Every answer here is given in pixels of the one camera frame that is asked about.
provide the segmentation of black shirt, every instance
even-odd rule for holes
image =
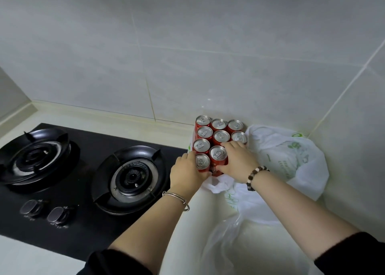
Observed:
[[[385,274],[385,244],[370,234],[356,233],[328,249],[314,263],[325,274]],[[152,275],[128,255],[104,250],[94,252],[78,275]]]

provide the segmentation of pack of soda cans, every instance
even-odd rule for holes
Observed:
[[[247,144],[244,125],[239,120],[225,121],[211,119],[208,116],[198,116],[195,119],[194,136],[191,150],[196,151],[196,166],[200,172],[211,171],[214,177],[222,173],[217,165],[228,163],[227,152],[222,142],[240,141]]]

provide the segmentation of stove knob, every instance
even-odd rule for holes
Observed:
[[[68,207],[56,207],[48,214],[47,220],[50,224],[64,225],[70,216]]]
[[[20,214],[26,215],[30,218],[34,218],[41,214],[43,208],[43,201],[29,200],[25,202],[24,205],[20,208]]]

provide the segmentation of wall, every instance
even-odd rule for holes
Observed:
[[[326,206],[385,241],[385,47],[310,135],[326,153]]]
[[[0,68],[0,120],[29,99]]]
[[[31,99],[309,133],[385,39],[383,0],[0,0]]]

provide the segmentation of silver bangle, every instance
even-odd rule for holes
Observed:
[[[190,206],[187,204],[186,199],[184,199],[183,197],[181,197],[181,196],[179,196],[179,195],[176,195],[176,194],[174,194],[174,193],[166,192],[166,191],[164,191],[164,192],[162,193],[162,197],[163,197],[164,195],[170,195],[170,196],[172,196],[172,197],[175,197],[175,198],[181,200],[182,203],[183,203],[183,205],[186,205],[186,207],[184,208],[183,211],[189,211],[189,210],[190,210]]]

